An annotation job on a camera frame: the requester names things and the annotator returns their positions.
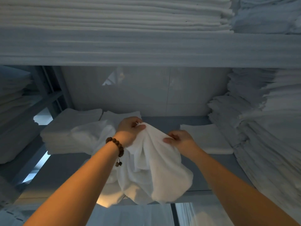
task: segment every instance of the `beaded bracelet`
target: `beaded bracelet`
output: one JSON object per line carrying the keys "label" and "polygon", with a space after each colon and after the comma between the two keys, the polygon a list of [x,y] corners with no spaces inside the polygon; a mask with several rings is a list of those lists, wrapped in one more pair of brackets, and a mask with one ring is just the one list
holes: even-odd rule
{"label": "beaded bracelet", "polygon": [[124,149],[122,147],[122,144],[119,143],[118,140],[116,140],[115,138],[112,138],[112,137],[108,137],[106,139],[106,143],[112,141],[113,143],[115,143],[119,149],[119,155],[118,155],[118,159],[117,159],[117,162],[115,163],[115,166],[118,167],[118,166],[121,166],[122,165],[122,162],[120,162],[120,159],[119,157],[122,157],[123,156],[123,153],[124,153]]}

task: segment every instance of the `person's right arm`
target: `person's right arm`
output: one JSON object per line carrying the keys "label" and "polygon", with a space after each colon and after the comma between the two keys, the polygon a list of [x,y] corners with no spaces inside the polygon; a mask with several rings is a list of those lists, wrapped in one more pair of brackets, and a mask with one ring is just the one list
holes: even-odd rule
{"label": "person's right arm", "polygon": [[184,130],[172,131],[164,142],[192,160],[204,175],[235,226],[298,226],[299,224],[258,190],[238,178],[197,146]]}

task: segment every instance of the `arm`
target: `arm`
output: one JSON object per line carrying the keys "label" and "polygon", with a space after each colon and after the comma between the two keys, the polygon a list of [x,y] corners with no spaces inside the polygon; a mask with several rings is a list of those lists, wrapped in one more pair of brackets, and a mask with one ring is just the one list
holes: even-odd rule
{"label": "arm", "polygon": [[[124,119],[114,136],[122,146],[133,143],[145,125],[142,120]],[[102,147],[64,182],[26,221],[24,226],[85,226],[111,173],[119,150],[112,141]]]}
{"label": "arm", "polygon": [[164,142],[192,160],[212,187],[235,226],[299,224],[259,191],[249,186],[197,146],[184,130],[172,131]]}

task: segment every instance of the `wall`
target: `wall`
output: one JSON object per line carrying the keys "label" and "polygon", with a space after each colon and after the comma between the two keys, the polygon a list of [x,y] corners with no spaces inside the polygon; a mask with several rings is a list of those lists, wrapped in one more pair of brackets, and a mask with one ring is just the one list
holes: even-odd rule
{"label": "wall", "polygon": [[229,68],[62,67],[77,110],[136,110],[142,116],[202,116],[226,92]]}

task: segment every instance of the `upper shelf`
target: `upper shelf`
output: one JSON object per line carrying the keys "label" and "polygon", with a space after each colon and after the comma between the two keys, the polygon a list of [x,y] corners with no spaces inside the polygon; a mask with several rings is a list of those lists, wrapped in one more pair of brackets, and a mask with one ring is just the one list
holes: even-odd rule
{"label": "upper shelf", "polygon": [[1,28],[0,64],[301,68],[301,36]]}

